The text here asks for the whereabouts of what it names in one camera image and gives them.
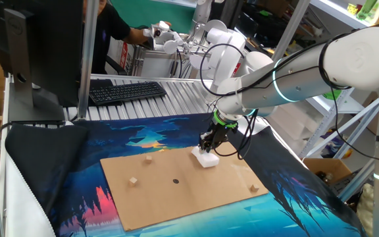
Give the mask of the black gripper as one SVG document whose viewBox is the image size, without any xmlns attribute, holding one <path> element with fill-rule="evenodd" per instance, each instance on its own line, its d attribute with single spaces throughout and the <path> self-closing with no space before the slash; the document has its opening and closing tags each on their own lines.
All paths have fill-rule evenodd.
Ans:
<svg viewBox="0 0 379 237">
<path fill-rule="evenodd" d="M 215 124 L 212 122 L 209 128 L 210 132 L 201 133 L 199 136 L 198 146 L 200 148 L 200 152 L 208 153 L 210 150 L 216 152 L 216 147 L 228 140 L 227 133 L 229 133 L 229 131 L 235 132 L 237 129 L 237 123 L 222 125 L 220 123 Z"/>
</svg>

